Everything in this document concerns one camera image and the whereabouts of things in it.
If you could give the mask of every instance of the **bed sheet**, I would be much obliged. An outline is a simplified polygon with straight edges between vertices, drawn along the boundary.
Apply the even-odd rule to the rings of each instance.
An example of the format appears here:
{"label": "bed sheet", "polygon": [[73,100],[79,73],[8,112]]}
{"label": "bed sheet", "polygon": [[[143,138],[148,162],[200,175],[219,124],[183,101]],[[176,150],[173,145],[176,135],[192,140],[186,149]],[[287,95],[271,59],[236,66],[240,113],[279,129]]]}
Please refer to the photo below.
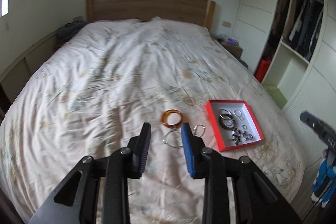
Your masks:
{"label": "bed sheet", "polygon": [[129,180],[131,221],[200,223],[204,181],[163,143],[160,117],[180,110],[217,150],[209,99],[248,102],[265,142],[222,155],[248,155],[291,201],[305,163],[281,110],[207,29],[160,19],[91,23],[34,73],[0,126],[0,186],[28,222],[83,156],[110,155],[150,122],[146,170]]}

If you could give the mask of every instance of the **wall switch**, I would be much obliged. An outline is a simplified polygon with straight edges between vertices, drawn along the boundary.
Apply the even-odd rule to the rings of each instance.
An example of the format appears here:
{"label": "wall switch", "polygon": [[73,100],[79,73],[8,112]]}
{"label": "wall switch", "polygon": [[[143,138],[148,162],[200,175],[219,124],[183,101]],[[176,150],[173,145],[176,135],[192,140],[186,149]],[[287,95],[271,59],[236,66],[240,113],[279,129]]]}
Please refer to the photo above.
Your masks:
{"label": "wall switch", "polygon": [[223,22],[222,22],[222,25],[225,26],[225,27],[229,27],[229,28],[231,28],[231,23],[230,23],[230,22],[223,21]]}
{"label": "wall switch", "polygon": [[83,16],[79,16],[79,17],[74,17],[73,18],[73,21],[75,22],[75,21],[81,21],[81,20],[83,20]]}

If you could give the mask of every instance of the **red bag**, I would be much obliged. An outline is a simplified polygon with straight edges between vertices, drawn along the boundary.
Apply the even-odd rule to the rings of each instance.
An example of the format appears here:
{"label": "red bag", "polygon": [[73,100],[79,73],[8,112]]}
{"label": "red bag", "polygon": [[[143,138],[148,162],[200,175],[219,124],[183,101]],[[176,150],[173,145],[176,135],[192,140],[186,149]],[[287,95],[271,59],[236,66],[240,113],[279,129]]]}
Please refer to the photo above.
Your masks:
{"label": "red bag", "polygon": [[269,68],[269,65],[271,65],[271,58],[269,57],[263,57],[259,63],[259,66],[257,70],[254,73],[254,77],[261,83],[263,78],[265,77],[265,74]]}

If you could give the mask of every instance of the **silver bangle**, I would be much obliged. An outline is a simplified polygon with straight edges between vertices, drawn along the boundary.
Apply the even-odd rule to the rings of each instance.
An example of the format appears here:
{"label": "silver bangle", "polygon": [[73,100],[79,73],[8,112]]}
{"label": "silver bangle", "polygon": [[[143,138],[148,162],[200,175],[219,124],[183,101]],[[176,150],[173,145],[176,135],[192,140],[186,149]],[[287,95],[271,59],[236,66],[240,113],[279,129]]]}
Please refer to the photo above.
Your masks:
{"label": "silver bangle", "polygon": [[226,109],[224,109],[224,108],[221,108],[220,110],[222,110],[222,111],[225,111],[226,113],[221,113],[220,115],[223,115],[223,116],[226,116],[226,117],[229,117],[230,119],[233,119],[233,114],[230,112],[230,111],[228,111],[228,110],[226,110]]}
{"label": "silver bangle", "polygon": [[168,135],[169,135],[170,133],[172,133],[172,132],[177,132],[177,133],[179,133],[179,134],[181,135],[181,133],[180,133],[179,131],[177,131],[176,129],[173,129],[173,130],[169,131],[169,132],[165,135],[165,137],[164,137],[164,139],[163,139],[163,143],[169,145],[169,146],[172,147],[172,148],[182,148],[183,145],[175,146],[175,145],[171,145],[171,144],[169,144],[169,143],[167,142],[167,137],[168,137]]}
{"label": "silver bangle", "polygon": [[[228,127],[224,122],[224,121],[231,121],[232,122],[232,127]],[[230,119],[230,120],[226,120],[226,119],[223,119],[221,116],[219,116],[219,125],[224,128],[225,130],[232,130],[236,127],[236,120],[235,119]]]}

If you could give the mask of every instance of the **dark bag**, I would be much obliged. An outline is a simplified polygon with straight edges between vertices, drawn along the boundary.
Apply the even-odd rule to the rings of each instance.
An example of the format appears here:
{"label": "dark bag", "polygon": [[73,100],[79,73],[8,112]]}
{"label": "dark bag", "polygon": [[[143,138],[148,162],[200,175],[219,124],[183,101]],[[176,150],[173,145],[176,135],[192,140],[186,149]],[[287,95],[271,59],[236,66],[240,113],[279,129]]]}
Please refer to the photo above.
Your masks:
{"label": "dark bag", "polygon": [[73,38],[87,23],[83,20],[70,22],[57,30],[58,43],[64,44]]}

